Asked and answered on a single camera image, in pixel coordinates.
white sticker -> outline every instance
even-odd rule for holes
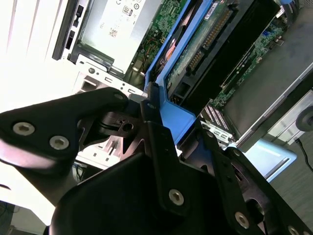
[[[280,10],[277,13],[276,18],[279,18],[284,12],[285,12],[285,10],[284,10],[283,6],[280,6]]]
[[[218,5],[218,2],[213,3],[213,5],[211,6],[211,8],[209,9],[209,11],[207,12],[206,16],[205,16],[205,20],[208,20],[210,18],[210,16],[212,15],[213,11],[215,10],[216,6]]]
[[[129,38],[146,0],[108,0],[99,28],[108,40]]]

silver screw head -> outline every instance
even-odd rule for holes
[[[291,235],[299,235],[298,231],[291,225],[288,226],[288,231]]]
[[[235,218],[236,218],[237,222],[241,225],[241,227],[243,227],[245,229],[249,228],[249,221],[245,217],[244,214],[242,214],[241,212],[238,211],[235,213]]]
[[[54,136],[50,139],[49,143],[56,150],[64,150],[69,146],[69,141],[64,136]]]
[[[213,135],[212,132],[210,132],[210,131],[207,131],[207,135],[208,135],[209,137],[211,137],[211,138],[214,137],[214,135]]]
[[[184,204],[184,197],[177,189],[171,189],[169,192],[170,200],[177,206]]]
[[[155,109],[155,106],[153,106],[152,104],[148,103],[148,106],[152,109]]]
[[[18,122],[13,126],[13,131],[21,136],[29,136],[35,132],[35,127],[28,122]]]
[[[236,154],[238,157],[240,157],[240,151],[238,149],[234,149],[234,154]]]
[[[123,99],[123,96],[122,96],[122,95],[120,95],[120,94],[118,94],[118,93],[115,93],[115,94],[114,94],[114,96],[115,96],[115,98],[118,98],[118,99]]]

black cable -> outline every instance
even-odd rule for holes
[[[306,165],[308,166],[308,168],[313,172],[313,168],[311,167],[311,165],[310,165],[310,163],[309,163],[308,155],[307,155],[307,153],[306,153],[306,151],[305,151],[305,149],[304,149],[304,147],[303,147],[303,145],[302,145],[301,140],[300,140],[299,138],[297,138],[297,139],[295,140],[295,142],[299,145],[299,147],[300,147],[301,150],[302,150],[302,153],[303,153],[303,155],[304,155],[305,164],[306,164]]]
[[[4,213],[8,210],[8,204],[5,203],[5,208],[2,214],[0,214],[0,218],[4,215]]]
[[[6,207],[6,210],[7,210],[8,212],[10,212],[10,213],[17,213],[17,212],[19,212],[19,211],[20,211],[20,209],[21,209],[21,208],[18,208],[18,210],[17,210],[17,211],[12,211],[12,210],[9,210],[9,208],[8,208],[8,207]]]

black mounting arm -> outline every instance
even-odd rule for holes
[[[197,121],[177,157],[158,86],[140,104],[104,88],[0,114],[0,160],[56,177],[78,151],[123,138],[121,162],[71,189],[51,235],[312,234],[237,149]]]

green circuit board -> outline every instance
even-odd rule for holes
[[[274,47],[276,46],[275,40],[277,40],[282,34],[283,30],[274,25],[270,25],[271,32],[265,31],[260,35],[260,37],[256,40],[253,46],[253,51],[248,56],[248,66],[245,68],[240,66],[240,64],[235,69],[235,74],[229,80],[227,84],[224,84],[223,90],[218,94],[218,96],[210,101],[210,104],[216,108],[222,108],[227,101],[232,97],[235,93],[239,85],[249,78],[252,71],[261,63],[264,56]],[[237,75],[240,75],[240,71],[245,71],[240,78],[236,78]],[[227,86],[232,82],[233,79],[236,79],[237,82],[232,84],[231,89],[227,88]]]
[[[205,42],[208,42],[208,38],[212,37],[212,34],[217,34],[220,30],[217,29],[218,19],[219,17],[223,16],[224,18],[228,17],[230,10],[227,8],[227,4],[225,1],[214,2],[210,7],[207,16],[199,25],[197,31],[195,32],[194,36],[186,46],[186,49],[183,51],[179,60],[176,62],[173,70],[166,78],[167,84],[173,84],[175,79],[182,73],[182,71],[186,68],[188,64],[196,64],[203,56],[201,52],[201,47],[205,47]]]
[[[144,62],[144,67],[148,67],[156,57],[186,2],[187,0],[165,0],[161,5],[138,50],[137,59]]]

